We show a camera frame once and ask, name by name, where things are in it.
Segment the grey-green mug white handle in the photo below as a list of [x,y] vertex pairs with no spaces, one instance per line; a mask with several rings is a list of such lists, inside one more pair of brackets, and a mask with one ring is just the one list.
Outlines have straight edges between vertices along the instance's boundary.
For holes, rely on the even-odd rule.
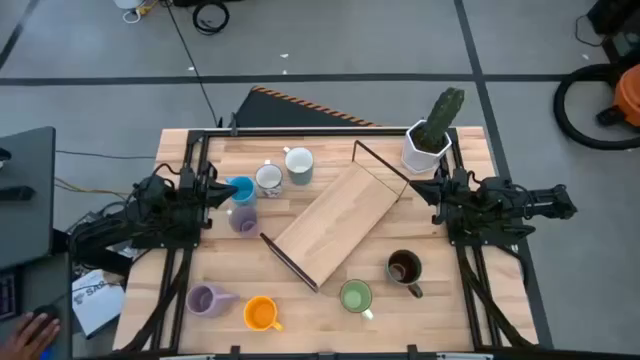
[[285,167],[291,181],[296,185],[306,185],[311,182],[314,158],[310,150],[304,147],[284,147]]

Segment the orange mug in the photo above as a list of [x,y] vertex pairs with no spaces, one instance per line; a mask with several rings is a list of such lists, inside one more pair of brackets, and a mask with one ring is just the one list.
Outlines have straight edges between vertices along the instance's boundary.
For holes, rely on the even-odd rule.
[[283,330],[278,321],[277,305],[267,296],[251,298],[244,307],[243,318],[245,325],[253,331]]

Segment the light green mug white handle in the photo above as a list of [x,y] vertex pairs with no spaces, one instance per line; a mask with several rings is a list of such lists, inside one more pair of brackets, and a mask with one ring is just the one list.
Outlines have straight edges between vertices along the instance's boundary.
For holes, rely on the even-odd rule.
[[358,313],[367,320],[374,318],[370,309],[373,293],[366,282],[359,279],[348,280],[342,285],[339,297],[347,311]]

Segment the lilac mug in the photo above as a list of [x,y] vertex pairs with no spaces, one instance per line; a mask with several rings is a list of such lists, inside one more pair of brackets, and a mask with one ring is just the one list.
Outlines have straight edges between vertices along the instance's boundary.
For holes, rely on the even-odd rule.
[[190,313],[215,318],[227,312],[239,299],[237,294],[212,283],[194,285],[186,296],[186,307]]

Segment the green cactus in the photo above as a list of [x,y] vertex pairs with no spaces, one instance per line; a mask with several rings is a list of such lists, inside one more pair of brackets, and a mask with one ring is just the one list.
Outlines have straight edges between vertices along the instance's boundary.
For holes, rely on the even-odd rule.
[[444,135],[460,111],[465,91],[449,87],[440,94],[427,118],[423,145],[428,152],[437,153],[443,147]]

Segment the black metal table frame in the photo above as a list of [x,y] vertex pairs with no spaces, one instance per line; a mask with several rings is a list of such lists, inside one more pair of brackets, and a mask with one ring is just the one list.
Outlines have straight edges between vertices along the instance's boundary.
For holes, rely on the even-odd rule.
[[[284,162],[284,147],[305,147],[315,159],[312,182],[286,183],[281,196],[260,198],[260,234],[278,236],[347,167],[351,157],[401,192],[400,199],[335,270],[317,293],[300,280],[266,246],[260,234],[245,238],[229,226],[227,210],[211,212],[211,229],[203,233],[190,264],[191,283],[211,282],[239,299],[222,316],[203,318],[171,305],[153,338],[156,346],[173,346],[183,354],[284,356],[290,353],[330,358],[362,353],[373,356],[469,351],[475,345],[504,344],[480,304],[468,306],[455,248],[446,230],[434,225],[434,208],[404,183],[400,128],[264,128],[231,137],[211,133],[207,146],[194,144],[221,176],[252,175],[265,161]],[[418,285],[423,297],[394,283],[385,265],[397,250],[415,253],[422,263]],[[348,280],[366,282],[372,293],[372,320],[347,311],[340,290]],[[278,308],[282,331],[253,331],[243,311],[253,297],[267,296]]]

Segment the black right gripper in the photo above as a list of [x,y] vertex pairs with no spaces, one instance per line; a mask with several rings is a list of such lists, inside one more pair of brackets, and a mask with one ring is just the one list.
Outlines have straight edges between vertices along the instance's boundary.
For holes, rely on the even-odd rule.
[[465,208],[470,204],[469,172],[454,168],[450,174],[448,168],[439,167],[436,175],[438,179],[411,180],[409,185],[416,192],[429,192],[422,198],[430,206],[437,206],[435,224],[463,224]]

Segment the orange vacuum cleaner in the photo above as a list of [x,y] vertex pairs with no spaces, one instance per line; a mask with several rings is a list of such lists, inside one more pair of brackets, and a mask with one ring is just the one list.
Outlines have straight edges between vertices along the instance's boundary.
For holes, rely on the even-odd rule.
[[614,91],[613,105],[596,116],[604,126],[622,121],[640,128],[640,64],[625,71]]

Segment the person's hand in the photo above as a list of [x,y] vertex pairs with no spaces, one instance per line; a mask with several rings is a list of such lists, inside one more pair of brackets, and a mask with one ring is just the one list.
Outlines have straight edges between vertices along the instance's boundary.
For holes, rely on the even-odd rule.
[[0,344],[0,360],[39,360],[60,332],[60,320],[46,313],[24,314]]

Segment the black remote-like device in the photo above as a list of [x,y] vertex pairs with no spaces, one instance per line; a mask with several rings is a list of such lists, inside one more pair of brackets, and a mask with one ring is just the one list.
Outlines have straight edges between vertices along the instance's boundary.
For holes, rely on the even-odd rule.
[[29,186],[11,186],[0,188],[0,202],[29,201],[35,190]]

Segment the lilac handleless cup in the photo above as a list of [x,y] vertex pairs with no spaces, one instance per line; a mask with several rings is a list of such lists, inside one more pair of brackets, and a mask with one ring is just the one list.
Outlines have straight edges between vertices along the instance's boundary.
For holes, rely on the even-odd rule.
[[252,206],[239,206],[227,211],[231,229],[242,237],[255,237],[259,233],[257,211]]

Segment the white mug blue leaf print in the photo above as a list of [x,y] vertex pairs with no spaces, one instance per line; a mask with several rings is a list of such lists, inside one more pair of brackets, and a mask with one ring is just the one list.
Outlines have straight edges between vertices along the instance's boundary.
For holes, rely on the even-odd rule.
[[258,188],[266,197],[277,198],[281,195],[283,173],[270,160],[265,160],[264,164],[256,171],[255,180]]

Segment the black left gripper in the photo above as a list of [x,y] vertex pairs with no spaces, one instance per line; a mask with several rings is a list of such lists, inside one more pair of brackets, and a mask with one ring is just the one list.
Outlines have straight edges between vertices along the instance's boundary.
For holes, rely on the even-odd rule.
[[[213,164],[208,164],[204,170],[198,171],[194,171],[190,165],[184,164],[180,169],[179,175],[179,198],[185,201],[189,208],[194,211],[194,216],[197,220],[207,220],[207,207],[218,209],[226,200],[232,197],[231,194],[235,194],[238,191],[237,186],[215,181],[217,169]],[[217,195],[207,196],[208,189],[210,194]]]

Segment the black mat orange striped edge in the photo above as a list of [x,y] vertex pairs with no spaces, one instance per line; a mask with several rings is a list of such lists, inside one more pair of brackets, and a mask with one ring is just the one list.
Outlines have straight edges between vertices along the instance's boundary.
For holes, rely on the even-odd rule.
[[377,124],[303,98],[254,86],[233,119],[238,127],[377,127]]

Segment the dark brown mug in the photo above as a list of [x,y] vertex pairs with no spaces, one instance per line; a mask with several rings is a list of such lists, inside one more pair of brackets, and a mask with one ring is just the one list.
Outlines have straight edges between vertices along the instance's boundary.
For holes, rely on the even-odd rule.
[[405,249],[393,252],[386,262],[385,269],[394,283],[406,287],[415,298],[423,297],[423,291],[418,285],[422,263],[415,253]]

